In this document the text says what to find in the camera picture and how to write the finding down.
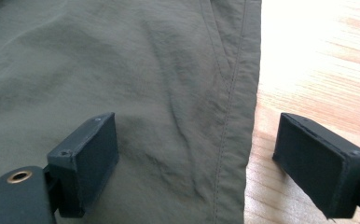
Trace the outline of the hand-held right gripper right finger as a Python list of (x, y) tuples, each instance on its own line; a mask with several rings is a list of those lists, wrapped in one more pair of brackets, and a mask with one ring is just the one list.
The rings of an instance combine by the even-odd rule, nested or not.
[(360, 208), (360, 147), (319, 123), (280, 116), (272, 159), (327, 218), (351, 218)]

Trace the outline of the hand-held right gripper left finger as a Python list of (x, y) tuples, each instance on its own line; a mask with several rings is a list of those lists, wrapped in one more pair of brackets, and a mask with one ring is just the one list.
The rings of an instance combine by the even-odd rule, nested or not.
[(83, 217), (99, 199), (118, 163), (115, 114), (87, 119), (47, 159), (49, 174), (61, 184), (61, 216)]

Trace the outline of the olive green pants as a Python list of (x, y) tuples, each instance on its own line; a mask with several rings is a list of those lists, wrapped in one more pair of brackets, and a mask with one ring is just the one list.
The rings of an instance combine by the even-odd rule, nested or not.
[(261, 0), (0, 0), (0, 175), (116, 116), (119, 161), (61, 224), (243, 224)]

